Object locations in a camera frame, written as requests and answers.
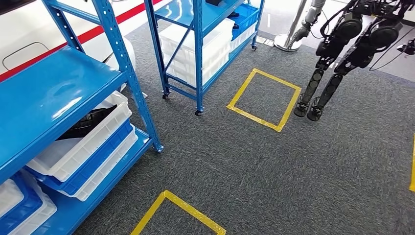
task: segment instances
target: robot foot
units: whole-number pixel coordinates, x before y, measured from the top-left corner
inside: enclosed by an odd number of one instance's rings
[[[298,100],[297,100],[297,104],[296,107],[294,108],[294,114],[298,117],[303,117],[305,116],[305,114],[308,111],[308,103],[304,103],[302,101],[302,97],[304,94],[300,94]]]
[[[323,108],[318,107],[317,103],[319,102],[319,97],[314,98],[313,105],[310,108],[310,111],[307,113],[307,118],[312,121],[320,120],[320,117],[323,113]]]

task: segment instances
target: yellow floor marking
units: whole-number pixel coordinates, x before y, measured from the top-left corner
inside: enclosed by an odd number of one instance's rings
[[[217,223],[213,222],[211,219],[209,219],[204,214],[200,213],[198,210],[196,210],[194,207],[183,201],[178,196],[172,194],[170,191],[166,190],[162,192],[157,199],[154,201],[154,203],[151,205],[150,209],[148,209],[147,213],[143,216],[141,221],[137,224],[136,228],[133,230],[131,235],[138,235],[141,233],[141,231],[144,229],[145,225],[148,223],[150,218],[154,215],[156,210],[159,208],[160,204],[164,201],[164,199],[167,198],[183,210],[185,210],[187,213],[198,219],[200,222],[208,226],[210,229],[215,231],[218,235],[225,235],[226,230],[219,226]]]
[[[259,73],[259,74],[261,74],[261,75],[263,75],[265,77],[268,77],[268,78],[270,78],[270,79],[272,79],[274,81],[277,81],[279,83],[282,83],[285,86],[288,86],[288,87],[291,87],[291,88],[294,89],[293,97],[291,98],[290,102],[288,103],[287,109],[285,110],[284,115],[282,116],[282,119],[281,119],[281,121],[279,121],[279,124],[278,125],[274,125],[272,123],[269,123],[269,122],[267,122],[265,120],[260,119],[259,117],[256,117],[256,116],[254,116],[254,115],[252,115],[252,114],[250,114],[248,112],[245,112],[245,111],[243,111],[243,110],[238,109],[238,108],[235,107],[236,102],[239,100],[239,98],[241,97],[242,93],[245,91],[246,87],[251,82],[252,78],[255,76],[256,73]],[[243,116],[245,116],[245,117],[247,117],[247,118],[249,118],[251,120],[254,120],[254,121],[256,121],[256,122],[258,122],[258,123],[260,123],[260,124],[262,124],[264,126],[267,126],[269,128],[272,128],[272,129],[274,129],[277,132],[281,132],[281,130],[284,127],[285,123],[287,123],[288,117],[290,116],[291,110],[293,109],[293,107],[296,104],[296,101],[298,99],[298,96],[300,95],[300,92],[301,92],[301,88],[298,87],[298,86],[296,86],[296,85],[294,85],[294,84],[291,84],[289,82],[286,82],[286,81],[284,81],[282,79],[279,79],[279,78],[277,78],[275,76],[272,76],[272,75],[270,75],[270,74],[268,74],[266,72],[263,72],[261,70],[253,69],[252,72],[249,74],[248,78],[242,84],[241,88],[239,88],[238,92],[235,94],[235,96],[233,97],[233,99],[230,101],[230,103],[226,107],[228,109],[233,110],[233,111],[235,111],[235,112],[237,112],[237,113],[239,113],[239,114],[241,114],[241,115],[243,115]]]
[[[415,192],[415,134],[414,134],[414,149],[412,152],[412,176],[411,176],[411,185],[409,185],[409,190]]]

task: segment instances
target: blue metal shelf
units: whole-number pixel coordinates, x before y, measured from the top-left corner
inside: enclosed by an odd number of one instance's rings
[[[136,135],[138,136],[137,142],[85,202],[43,187],[43,191],[49,195],[58,211],[32,235],[72,234],[151,145],[152,139],[145,132],[136,128]]]
[[[195,0],[172,0],[155,12],[156,18],[189,28],[193,21]],[[202,35],[210,33],[224,18],[232,13],[244,0],[223,0],[220,6],[201,2]]]
[[[216,80],[223,74],[223,72],[226,70],[229,65],[236,59],[236,57],[241,53],[241,51],[249,44],[249,42],[252,41],[252,38],[254,38],[257,35],[257,32],[252,34],[247,40],[245,40],[240,46],[235,48],[230,54],[229,54],[229,60],[222,66],[222,68],[219,69],[218,72],[215,73],[214,76],[203,86],[202,93],[205,94],[211,86],[215,83]]]
[[[249,44],[249,42],[251,42],[252,38],[255,37],[255,35],[257,35],[257,32],[253,33],[240,46],[238,46],[237,48],[235,48],[235,50],[233,50],[229,54],[229,60],[226,62],[226,64],[224,64],[222,66],[222,68],[219,69],[218,72],[216,72],[215,75],[213,75],[212,78],[203,86],[203,88],[202,88],[202,93],[203,94],[205,94],[211,88],[211,86],[215,83],[215,81],[223,74],[223,72],[226,70],[226,68],[228,68],[229,65],[231,65],[231,63],[235,60],[235,58],[239,55],[239,53]],[[177,78],[175,76],[172,76],[172,75],[170,75],[168,73],[166,73],[166,75],[167,75],[168,78],[171,78],[171,79],[173,79],[173,80],[175,80],[175,81],[177,81],[177,82],[179,82],[179,83],[181,83],[181,84],[183,84],[183,85],[185,85],[185,86],[187,86],[187,87],[189,87],[191,89],[194,89],[194,90],[196,89],[195,87],[187,84],[185,81],[183,81],[183,80],[181,80],[181,79],[179,79],[179,78]],[[185,92],[185,91],[183,91],[183,90],[181,90],[179,88],[176,88],[175,86],[172,86],[172,85],[169,84],[169,88],[171,88],[172,90],[177,91],[177,92],[179,92],[179,93],[181,93],[181,94],[183,94],[183,95],[185,95],[185,96],[187,96],[187,97],[189,97],[191,99],[196,100],[196,96],[195,95],[192,95],[192,94],[190,94],[188,92]]]
[[[255,28],[255,34],[253,34],[249,39],[247,39],[240,47],[238,47],[234,52],[230,53],[229,61],[205,84],[202,84],[202,48],[203,48],[203,38],[210,33],[223,19],[231,14],[238,6],[240,6],[244,0],[222,0],[219,6],[215,6],[209,3],[206,3],[205,0],[172,0],[170,3],[160,8],[156,12],[154,11],[151,0],[144,0],[148,23],[150,26],[151,37],[153,40],[154,50],[156,53],[157,65],[159,69],[159,74],[161,77],[161,84],[163,86],[163,98],[167,98],[170,94],[170,90],[176,91],[180,94],[183,94],[196,101],[196,115],[200,115],[204,110],[203,107],[203,95],[209,90],[209,88],[214,84],[214,82],[219,78],[219,76],[224,72],[224,70],[231,64],[231,62],[236,58],[236,56],[242,51],[242,49],[249,43],[249,40],[252,41],[252,48],[256,49],[256,36],[258,33],[258,27],[261,22],[261,15],[264,8],[265,0],[261,0],[261,4],[258,10],[253,11],[249,16],[244,17],[244,23],[250,24],[257,22]],[[179,43],[175,52],[172,54],[170,61],[164,64],[163,52],[161,50],[160,38],[157,27],[157,20],[162,19],[168,22],[178,24],[187,28],[186,33],[184,34],[183,39]],[[179,77],[174,77],[167,73],[167,69],[171,64],[171,61],[174,59],[177,51],[182,45],[184,39],[188,35],[190,30],[194,30],[194,42],[195,42],[195,67],[196,67],[196,86],[193,87]],[[196,94],[191,94],[183,89],[175,87],[169,83],[169,79],[175,80],[179,83],[184,84],[185,86],[190,87],[195,90]]]
[[[126,81],[64,47],[0,83],[0,184]]]
[[[55,141],[124,82],[130,87],[146,132],[85,202],[47,186],[43,190],[57,212],[34,234],[71,234],[140,156],[153,145],[163,146],[155,130],[136,73],[108,0],[92,0],[96,16],[57,0],[42,0],[68,46],[0,83],[0,184]],[[104,29],[119,71],[84,54],[63,11]]]

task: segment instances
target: carpet floor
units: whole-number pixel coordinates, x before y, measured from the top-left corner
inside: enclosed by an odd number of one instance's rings
[[[278,133],[226,105],[254,68],[304,88],[318,59],[313,49],[246,47],[207,93],[206,110],[196,117],[194,101],[178,93],[161,98],[148,27],[127,38],[165,150],[148,150],[75,234],[130,234],[166,189],[227,235],[415,234],[415,192],[408,189],[414,83],[356,69],[343,79],[319,122],[291,114]],[[236,107],[278,124],[293,92],[256,75]],[[131,94],[124,94],[131,122],[142,127]],[[215,233],[166,200],[141,234]]]

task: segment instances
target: red stripe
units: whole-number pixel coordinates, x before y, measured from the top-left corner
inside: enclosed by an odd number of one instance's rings
[[[153,4],[159,3],[160,1],[162,1],[162,0],[153,0]],[[136,6],[136,7],[132,8],[132,9],[130,9],[130,10],[122,13],[121,15],[117,16],[116,17],[116,20],[117,20],[118,24],[120,24],[120,23],[128,20],[129,18],[137,15],[138,13],[140,13],[140,12],[142,12],[144,10],[145,10],[145,6],[144,6],[144,3],[142,3],[142,4]],[[87,32],[79,35],[78,36],[79,42],[80,43],[87,42],[87,41],[91,40],[92,38],[100,35],[103,32],[104,32],[104,30],[102,29],[102,27],[101,26],[97,26],[97,27],[95,27],[95,28],[93,28],[93,29],[91,29],[91,30],[89,30],[89,31],[87,31]],[[45,58],[46,56],[54,53],[55,51],[59,50],[60,48],[62,48],[66,44],[67,43],[63,43],[63,44],[61,44],[61,45],[59,45],[59,46],[57,46],[57,47],[55,47],[55,48],[53,48],[53,49],[51,49],[51,50],[49,50],[49,51],[41,54],[41,55],[39,55],[39,56],[37,56],[37,57],[35,57],[35,58],[31,59],[31,60],[28,60],[28,61],[24,62],[23,64],[21,64],[21,65],[15,67],[15,68],[13,68],[13,69],[5,72],[5,73],[0,74],[0,82],[8,79],[9,77],[17,74],[18,72],[26,69],[27,67],[33,65],[34,63],[36,63],[39,60]]]

